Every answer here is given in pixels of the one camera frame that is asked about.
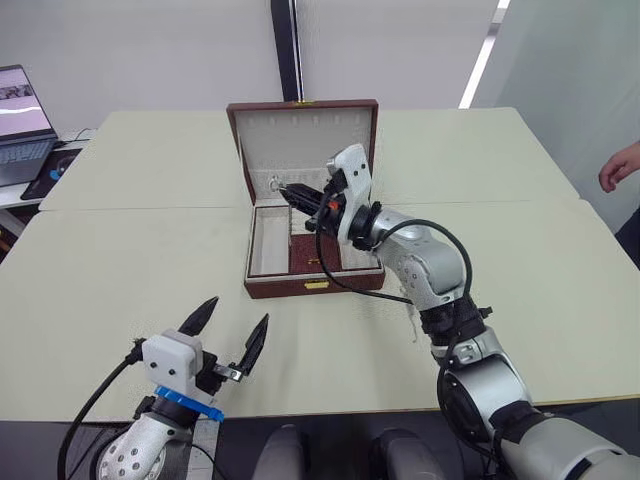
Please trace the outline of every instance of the table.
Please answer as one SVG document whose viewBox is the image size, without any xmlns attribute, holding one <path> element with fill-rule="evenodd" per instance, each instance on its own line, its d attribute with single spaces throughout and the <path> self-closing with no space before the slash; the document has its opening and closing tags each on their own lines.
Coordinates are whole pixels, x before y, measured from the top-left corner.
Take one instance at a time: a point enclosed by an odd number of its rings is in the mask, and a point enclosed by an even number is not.
<svg viewBox="0 0 640 480">
<path fill-rule="evenodd" d="M 57 150 L 78 148 L 78 145 L 82 145 L 84 142 L 91 140 L 94 131 L 94 129 L 84 129 L 80 132 L 71 132 L 62 135 L 61 140 L 69 143 Z M 32 198 L 29 200 L 23 200 L 20 198 L 29 186 L 29 183 L 30 182 L 0 187 L 0 225 L 3 225 L 16 236 L 20 236 L 24 230 L 24 224 L 11 215 L 8 209 L 13 207 L 25 207 L 27 205 L 37 205 L 42 201 L 42 198 Z"/>
<path fill-rule="evenodd" d="M 224 112 L 113 113 L 40 208 L 249 205 L 228 123 Z M 514 109 L 380 111 L 373 198 L 549 197 L 578 193 Z"/>
<path fill-rule="evenodd" d="M 474 264 L 473 296 L 538 403 L 640 393 L 640 274 L 577 199 L 403 205 L 444 224 Z M 265 312 L 251 377 L 218 398 L 231 417 L 437 406 L 428 338 L 406 307 L 351 293 L 252 300 L 242 287 L 250 210 L 44 212 L 0 266 L 2 420 L 70 420 L 128 351 L 220 296 L 201 335 L 238 360 Z M 385 291 L 398 293 L 393 274 Z M 138 365 L 88 420 L 130 418 Z"/>
</svg>

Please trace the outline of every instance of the brown jewelry box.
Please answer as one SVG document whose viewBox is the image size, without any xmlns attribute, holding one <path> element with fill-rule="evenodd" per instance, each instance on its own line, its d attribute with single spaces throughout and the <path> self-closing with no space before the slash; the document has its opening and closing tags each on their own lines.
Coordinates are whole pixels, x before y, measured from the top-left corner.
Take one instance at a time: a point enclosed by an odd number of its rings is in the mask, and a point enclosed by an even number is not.
<svg viewBox="0 0 640 480">
<path fill-rule="evenodd" d="M 308 218 L 292 210 L 273 179 L 322 190 L 327 160 L 361 143 L 373 170 L 378 103 L 375 100 L 232 103 L 231 130 L 254 205 L 244 285 L 251 298 L 288 297 L 344 291 L 322 272 Z M 322 239 L 325 263 L 353 287 L 377 290 L 384 268 L 370 254 L 335 239 Z"/>
</svg>

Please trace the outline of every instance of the white wall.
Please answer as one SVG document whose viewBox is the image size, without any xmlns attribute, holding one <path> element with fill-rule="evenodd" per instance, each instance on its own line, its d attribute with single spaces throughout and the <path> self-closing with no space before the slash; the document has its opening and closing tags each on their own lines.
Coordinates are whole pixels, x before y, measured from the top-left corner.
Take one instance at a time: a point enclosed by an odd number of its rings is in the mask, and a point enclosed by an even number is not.
<svg viewBox="0 0 640 480">
<path fill-rule="evenodd" d="M 456 108 L 497 2 L 297 0 L 306 98 Z M 270 0 L 0 0 L 0 45 L 60 132 L 282 99 Z"/>
<path fill-rule="evenodd" d="M 0 65 L 25 66 L 58 132 L 282 100 L 274 45 L 268 0 L 0 0 Z"/>
<path fill-rule="evenodd" d="M 472 106 L 513 106 L 617 231 L 640 204 L 640 173 L 611 194 L 602 165 L 640 140 L 638 0 L 512 0 Z"/>
<path fill-rule="evenodd" d="M 457 108 L 498 0 L 297 0 L 305 97 Z"/>
</svg>

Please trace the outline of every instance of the laptop screen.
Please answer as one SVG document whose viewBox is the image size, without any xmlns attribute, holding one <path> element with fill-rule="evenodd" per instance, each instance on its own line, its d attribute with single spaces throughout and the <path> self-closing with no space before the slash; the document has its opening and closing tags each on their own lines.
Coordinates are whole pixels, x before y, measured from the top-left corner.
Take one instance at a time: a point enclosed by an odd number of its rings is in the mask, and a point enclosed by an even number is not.
<svg viewBox="0 0 640 480">
<path fill-rule="evenodd" d="M 24 71 L 0 70 L 0 137 L 51 130 Z"/>
</svg>

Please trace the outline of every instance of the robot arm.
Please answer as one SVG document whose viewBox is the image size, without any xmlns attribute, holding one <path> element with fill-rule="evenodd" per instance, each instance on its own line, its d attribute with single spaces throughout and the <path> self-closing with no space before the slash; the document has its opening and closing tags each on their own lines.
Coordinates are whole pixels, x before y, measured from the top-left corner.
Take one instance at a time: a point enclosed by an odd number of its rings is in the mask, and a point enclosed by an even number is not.
<svg viewBox="0 0 640 480">
<path fill-rule="evenodd" d="M 195 336 L 205 327 L 218 302 L 214 297 L 198 307 L 176 331 L 142 339 L 138 360 L 157 385 L 155 397 L 145 397 L 128 430 L 100 446 L 90 468 L 100 480 L 180 480 L 187 466 L 196 421 L 206 415 L 222 421 L 214 395 L 227 380 L 241 381 L 251 373 L 266 339 L 269 315 L 255 327 L 236 365 L 220 365 Z M 61 449 L 66 458 L 66 449 Z"/>
<path fill-rule="evenodd" d="M 438 400 L 454 433 L 477 450 L 489 453 L 480 447 L 489 445 L 503 469 L 522 480 L 635 478 L 640 459 L 533 407 L 525 383 L 484 324 L 491 309 L 477 308 L 471 299 L 471 264 L 457 239 L 433 222 L 370 204 L 361 145 L 336 154 L 328 169 L 324 193 L 302 184 L 280 184 L 279 190 L 292 207 L 312 215 L 309 230 L 371 251 L 398 276 L 431 339 L 440 365 Z M 458 252 L 435 239 L 429 227 L 454 241 L 466 272 Z"/>
</svg>

